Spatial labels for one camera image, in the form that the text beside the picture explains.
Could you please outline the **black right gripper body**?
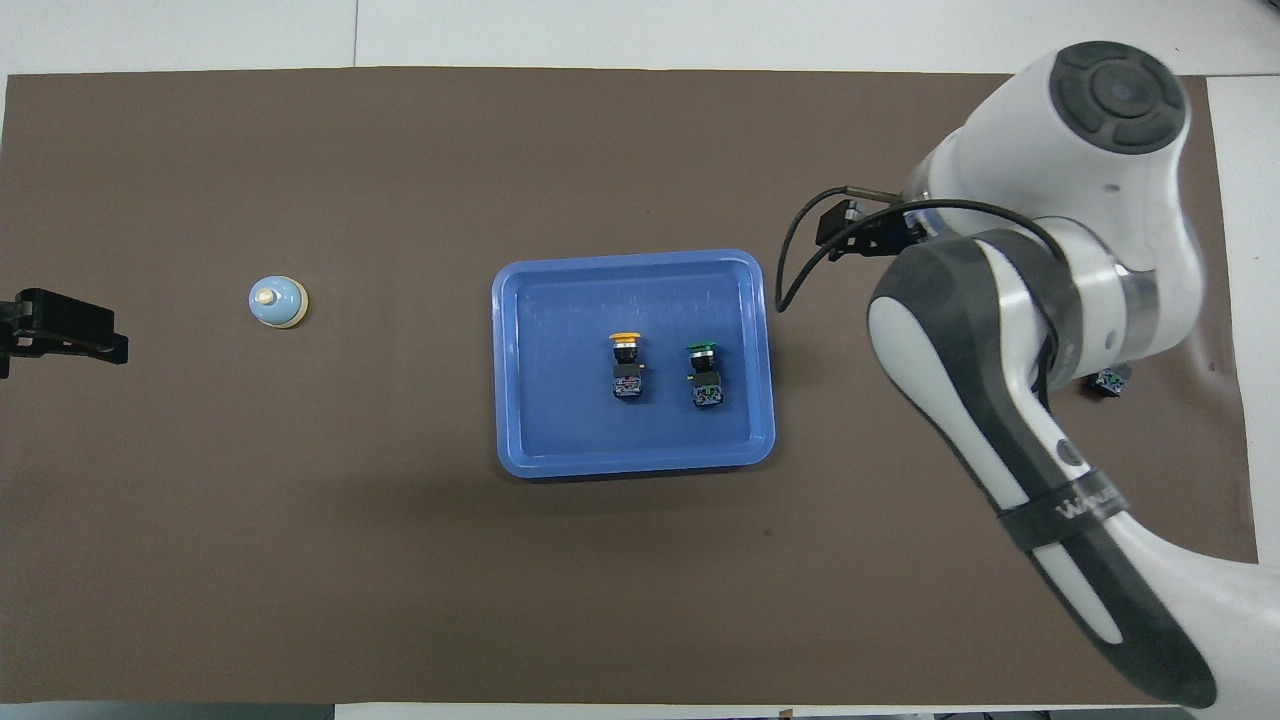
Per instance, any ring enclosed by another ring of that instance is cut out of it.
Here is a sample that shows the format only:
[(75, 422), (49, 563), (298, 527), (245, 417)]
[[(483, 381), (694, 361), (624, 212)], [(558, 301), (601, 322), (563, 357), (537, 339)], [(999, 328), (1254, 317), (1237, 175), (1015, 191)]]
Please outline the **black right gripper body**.
[(925, 240), (923, 227), (897, 208), (869, 211), (856, 199), (845, 199), (827, 209), (818, 220), (815, 245), (822, 247), (832, 241), (827, 259), (845, 255), (884, 258), (901, 254), (905, 249)]

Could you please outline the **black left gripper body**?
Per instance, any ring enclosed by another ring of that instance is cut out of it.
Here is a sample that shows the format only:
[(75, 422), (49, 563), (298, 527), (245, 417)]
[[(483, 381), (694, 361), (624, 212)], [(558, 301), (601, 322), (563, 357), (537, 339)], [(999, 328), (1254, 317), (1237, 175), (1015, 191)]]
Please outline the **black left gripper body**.
[(70, 345), (102, 347), (114, 336), (114, 311), (44, 288), (1, 302), (1, 378), (14, 357), (70, 356)]

